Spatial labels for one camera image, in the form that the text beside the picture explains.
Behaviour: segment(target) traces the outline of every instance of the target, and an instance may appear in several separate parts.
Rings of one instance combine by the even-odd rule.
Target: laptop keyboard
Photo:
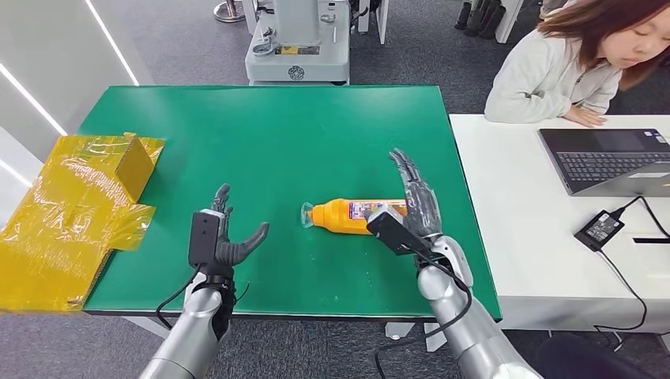
[[[570,180],[603,182],[658,161],[670,160],[668,153],[559,152],[559,163]]]

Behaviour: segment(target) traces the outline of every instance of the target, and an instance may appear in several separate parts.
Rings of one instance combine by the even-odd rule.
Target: green tabletop
[[[111,87],[79,134],[166,141],[140,199],[156,213],[138,251],[115,252],[85,311],[153,310],[182,286],[193,212],[231,186],[230,236],[268,238],[235,269],[235,311],[269,317],[431,316],[412,257],[366,235],[304,229],[303,202],[402,198],[388,152],[413,158],[435,189],[442,228],[461,243],[474,295],[500,317],[457,149],[437,87]],[[181,310],[183,297],[166,310]]]

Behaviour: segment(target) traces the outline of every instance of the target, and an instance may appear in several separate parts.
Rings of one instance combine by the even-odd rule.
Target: robotic arm
[[[464,376],[540,378],[469,293],[470,267],[458,243],[442,234],[435,193],[402,151],[396,149],[390,157],[405,186],[407,216],[380,208],[367,228],[396,254],[416,254],[419,292],[430,303]]]
[[[193,214],[189,265],[205,281],[195,286],[184,310],[160,345],[141,379],[196,379],[205,377],[228,332],[235,297],[233,266],[244,261],[265,240],[268,223],[262,223],[244,242],[230,242],[228,221],[232,207],[227,184],[216,192],[211,209]]]
[[[472,297],[472,273],[461,247],[442,233],[435,193],[403,152],[390,156],[405,187],[407,216],[383,207],[369,216],[367,228],[396,254],[415,254],[419,292],[441,325],[434,332],[444,332],[466,378],[540,378]],[[202,378],[223,343],[236,302],[233,266],[244,261],[268,231],[268,224],[262,223],[245,242],[230,242],[228,190],[223,185],[212,209],[194,213],[189,264],[206,279],[194,288],[142,379]]]

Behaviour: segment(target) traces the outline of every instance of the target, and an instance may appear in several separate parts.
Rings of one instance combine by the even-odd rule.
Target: yellow plastic bag
[[[0,310],[81,310],[109,253],[135,250],[153,216],[137,204],[164,141],[60,137],[0,231]]]

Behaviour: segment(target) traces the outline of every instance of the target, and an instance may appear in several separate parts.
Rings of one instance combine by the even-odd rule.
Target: laptop charger
[[[600,211],[593,217],[574,237],[592,251],[601,251],[603,246],[609,242],[625,226],[619,220],[621,212]]]

